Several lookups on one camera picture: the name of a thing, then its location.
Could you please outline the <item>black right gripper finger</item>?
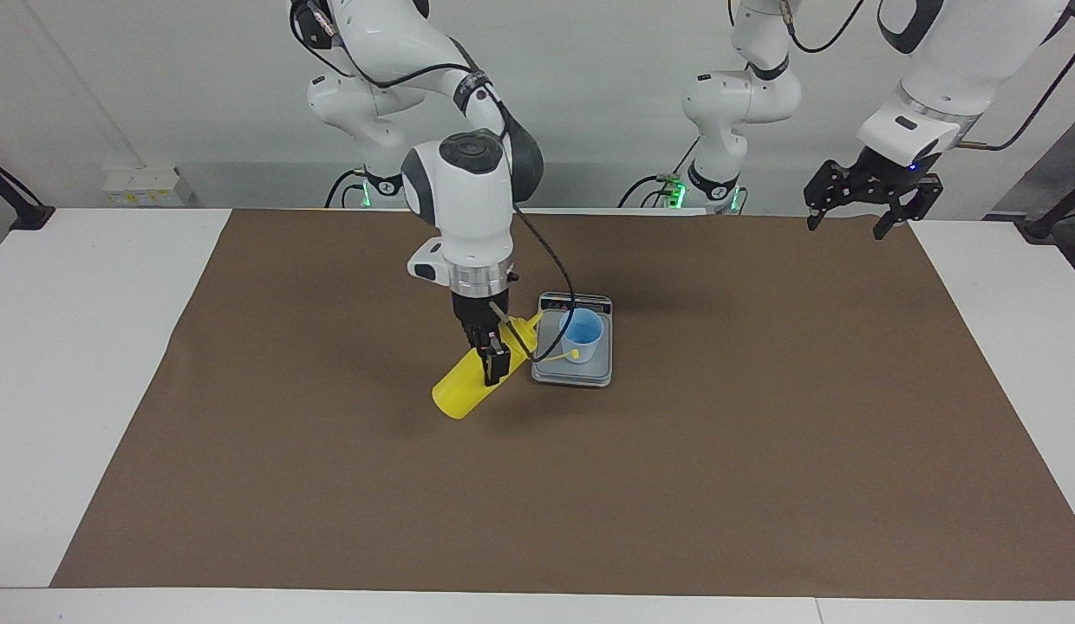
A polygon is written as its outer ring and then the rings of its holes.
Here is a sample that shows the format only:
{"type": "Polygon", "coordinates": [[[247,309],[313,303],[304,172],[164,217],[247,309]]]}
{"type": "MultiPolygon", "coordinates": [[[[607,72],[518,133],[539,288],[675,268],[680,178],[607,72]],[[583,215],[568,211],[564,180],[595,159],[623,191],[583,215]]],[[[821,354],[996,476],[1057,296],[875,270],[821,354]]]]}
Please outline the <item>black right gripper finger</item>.
{"type": "Polygon", "coordinates": [[[494,387],[510,374],[512,352],[499,335],[482,336],[482,370],[486,387],[494,387]]]}

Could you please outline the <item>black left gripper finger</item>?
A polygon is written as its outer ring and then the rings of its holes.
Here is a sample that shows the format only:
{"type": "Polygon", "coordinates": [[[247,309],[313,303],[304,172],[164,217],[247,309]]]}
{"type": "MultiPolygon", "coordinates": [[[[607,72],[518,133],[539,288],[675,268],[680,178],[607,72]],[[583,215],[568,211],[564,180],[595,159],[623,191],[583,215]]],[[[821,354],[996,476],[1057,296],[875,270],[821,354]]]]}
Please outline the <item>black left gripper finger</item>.
{"type": "Polygon", "coordinates": [[[891,186],[883,192],[888,210],[873,226],[874,239],[882,241],[895,225],[923,219],[942,192],[941,178],[922,178],[913,185],[891,186]]]}
{"type": "Polygon", "coordinates": [[[804,202],[809,210],[806,219],[809,231],[817,230],[832,210],[850,203],[848,175],[850,169],[840,166],[834,159],[827,159],[812,175],[804,188],[804,202]]]}

